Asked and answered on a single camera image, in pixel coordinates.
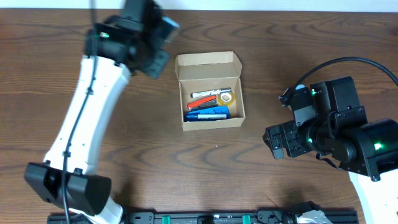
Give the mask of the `blue plastic block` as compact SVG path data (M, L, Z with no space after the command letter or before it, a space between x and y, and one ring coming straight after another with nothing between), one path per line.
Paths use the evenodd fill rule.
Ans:
M221 113L229 114L228 107L227 106L216 106L216 107L212 107L212 108L191 111L191 112L188 112L187 114L221 114Z

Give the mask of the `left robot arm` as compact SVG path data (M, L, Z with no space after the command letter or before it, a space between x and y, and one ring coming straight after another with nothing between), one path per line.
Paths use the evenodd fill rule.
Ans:
M154 1L126 1L120 14L91 23L60 132L24 178L43 201L65 211L57 223L129 223L129 213L111 198L111 179L97 173L101 143L133 73L157 78L164 69L169 56L162 47L178 25Z

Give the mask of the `black white whiteboard marker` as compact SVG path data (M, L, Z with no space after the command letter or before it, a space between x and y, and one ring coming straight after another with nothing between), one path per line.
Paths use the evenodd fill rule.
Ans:
M195 92L191 93L190 97L191 98L199 98L199 97L205 97L205 96L212 96L212 95L219 95L220 93L225 93L232 91L231 88L219 88L215 90L207 90L207 91L201 91L201 92Z

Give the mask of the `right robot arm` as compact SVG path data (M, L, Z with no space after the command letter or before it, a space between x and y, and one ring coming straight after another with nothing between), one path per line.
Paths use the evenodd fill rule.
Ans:
M354 81L344 77L300 85L288 107L293 120L266 128L265 144L275 159L316 152L345 170L367 223L397 223L397 122L368 122Z

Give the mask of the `yellow tape roll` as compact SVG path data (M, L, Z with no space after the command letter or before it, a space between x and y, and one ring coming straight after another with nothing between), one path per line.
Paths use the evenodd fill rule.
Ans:
M217 95L217 102L221 106L230 106L235 100L235 95L232 91L220 93Z

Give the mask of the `red black stapler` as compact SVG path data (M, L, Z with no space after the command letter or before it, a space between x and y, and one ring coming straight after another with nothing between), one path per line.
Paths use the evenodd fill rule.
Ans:
M211 107L215 107L215 106L218 106L217 99L216 99L215 95L212 95L212 96L200 98L199 100L188 103L187 109L189 111L195 111L195 110L202 110L205 108L211 108Z

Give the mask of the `cardboard box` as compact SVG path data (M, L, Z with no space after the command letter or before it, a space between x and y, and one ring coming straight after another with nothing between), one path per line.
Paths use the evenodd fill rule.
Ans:
M240 127L246 118L242 64L233 52L182 54L175 59L184 131Z

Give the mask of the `blue white whiteboard marker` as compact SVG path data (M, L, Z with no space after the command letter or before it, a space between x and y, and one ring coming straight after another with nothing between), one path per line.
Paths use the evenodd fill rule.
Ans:
M185 119L187 121L204 121L204 120L219 120L219 119L228 119L229 114L221 113L221 114L186 114Z

